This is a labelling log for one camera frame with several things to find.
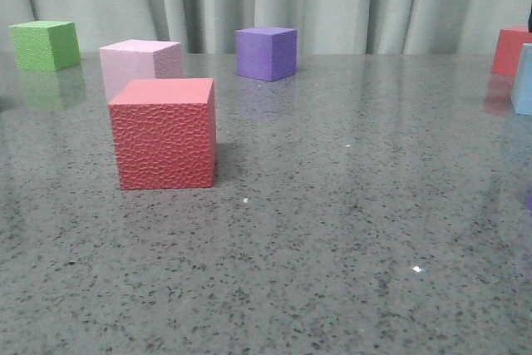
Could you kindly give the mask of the green foam cube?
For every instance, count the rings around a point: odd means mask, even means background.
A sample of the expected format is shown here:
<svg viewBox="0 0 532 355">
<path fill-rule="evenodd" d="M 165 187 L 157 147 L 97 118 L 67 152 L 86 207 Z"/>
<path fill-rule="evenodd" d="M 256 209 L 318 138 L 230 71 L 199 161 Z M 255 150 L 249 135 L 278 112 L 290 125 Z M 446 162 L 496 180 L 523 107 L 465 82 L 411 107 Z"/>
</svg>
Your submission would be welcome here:
<svg viewBox="0 0 532 355">
<path fill-rule="evenodd" d="M 22 70 L 59 71 L 81 62 L 74 22 L 26 22 L 11 25 L 9 32 Z"/>
</svg>

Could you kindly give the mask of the large red textured cube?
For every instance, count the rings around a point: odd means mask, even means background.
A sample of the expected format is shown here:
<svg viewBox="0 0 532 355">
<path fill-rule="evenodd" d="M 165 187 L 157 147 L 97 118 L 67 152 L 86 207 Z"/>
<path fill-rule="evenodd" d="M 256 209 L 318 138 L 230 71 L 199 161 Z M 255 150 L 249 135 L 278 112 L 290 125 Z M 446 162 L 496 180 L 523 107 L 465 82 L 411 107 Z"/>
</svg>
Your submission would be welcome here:
<svg viewBox="0 0 532 355">
<path fill-rule="evenodd" d="M 123 190 L 212 186 L 213 79 L 133 80 L 108 109 Z"/>
</svg>

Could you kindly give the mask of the pink foam cube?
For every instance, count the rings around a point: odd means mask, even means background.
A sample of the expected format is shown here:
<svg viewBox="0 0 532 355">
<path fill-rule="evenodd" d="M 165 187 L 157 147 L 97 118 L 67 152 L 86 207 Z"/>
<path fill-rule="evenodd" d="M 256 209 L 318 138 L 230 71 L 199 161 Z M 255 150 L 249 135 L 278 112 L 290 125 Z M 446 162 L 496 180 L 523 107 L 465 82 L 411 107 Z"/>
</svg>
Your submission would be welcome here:
<svg viewBox="0 0 532 355">
<path fill-rule="evenodd" d="M 129 39 L 101 47 L 99 54 L 108 101 L 134 79 L 184 76 L 180 42 Z"/>
</svg>

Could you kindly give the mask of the purple cube at right edge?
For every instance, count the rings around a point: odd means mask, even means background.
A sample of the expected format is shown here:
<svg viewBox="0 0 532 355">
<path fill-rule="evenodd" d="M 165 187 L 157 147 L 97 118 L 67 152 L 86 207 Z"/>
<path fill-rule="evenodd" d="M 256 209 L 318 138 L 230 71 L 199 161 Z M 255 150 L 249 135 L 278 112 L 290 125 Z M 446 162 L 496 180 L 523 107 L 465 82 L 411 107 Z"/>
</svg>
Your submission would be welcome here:
<svg viewBox="0 0 532 355">
<path fill-rule="evenodd" d="M 532 210 L 532 192 L 530 191 L 528 197 L 527 197 L 527 201 L 526 201 L 526 208 L 528 210 Z"/>
</svg>

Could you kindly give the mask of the purple foam cube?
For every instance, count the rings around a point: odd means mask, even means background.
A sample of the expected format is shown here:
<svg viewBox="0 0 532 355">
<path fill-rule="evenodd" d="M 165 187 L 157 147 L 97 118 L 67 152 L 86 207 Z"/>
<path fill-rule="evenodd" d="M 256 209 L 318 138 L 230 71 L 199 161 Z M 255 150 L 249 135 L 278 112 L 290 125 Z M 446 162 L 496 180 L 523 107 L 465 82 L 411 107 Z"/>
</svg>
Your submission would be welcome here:
<svg viewBox="0 0 532 355">
<path fill-rule="evenodd" d="M 250 27 L 236 31 L 237 74 L 277 81 L 297 71 L 298 30 Z"/>
</svg>

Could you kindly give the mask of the red foam cube far right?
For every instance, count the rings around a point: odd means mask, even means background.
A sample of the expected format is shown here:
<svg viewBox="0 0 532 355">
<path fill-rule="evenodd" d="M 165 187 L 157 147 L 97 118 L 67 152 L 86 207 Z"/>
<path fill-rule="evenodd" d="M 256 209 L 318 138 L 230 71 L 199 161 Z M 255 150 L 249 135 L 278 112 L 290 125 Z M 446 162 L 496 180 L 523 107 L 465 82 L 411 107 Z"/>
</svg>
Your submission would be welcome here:
<svg viewBox="0 0 532 355">
<path fill-rule="evenodd" d="M 500 29 L 491 72 L 515 76 L 524 43 L 531 43 L 531 33 L 527 26 L 517 25 Z"/>
</svg>

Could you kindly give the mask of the light blue foam cube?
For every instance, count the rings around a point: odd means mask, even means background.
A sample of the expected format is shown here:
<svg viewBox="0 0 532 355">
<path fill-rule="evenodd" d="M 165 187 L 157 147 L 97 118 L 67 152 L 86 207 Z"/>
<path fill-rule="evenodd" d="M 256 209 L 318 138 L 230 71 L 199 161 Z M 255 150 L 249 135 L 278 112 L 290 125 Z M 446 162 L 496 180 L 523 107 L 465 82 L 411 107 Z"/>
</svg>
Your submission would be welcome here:
<svg viewBox="0 0 532 355">
<path fill-rule="evenodd" d="M 511 102 L 515 113 L 532 115 L 532 44 L 522 46 L 520 60 L 511 93 Z"/>
</svg>

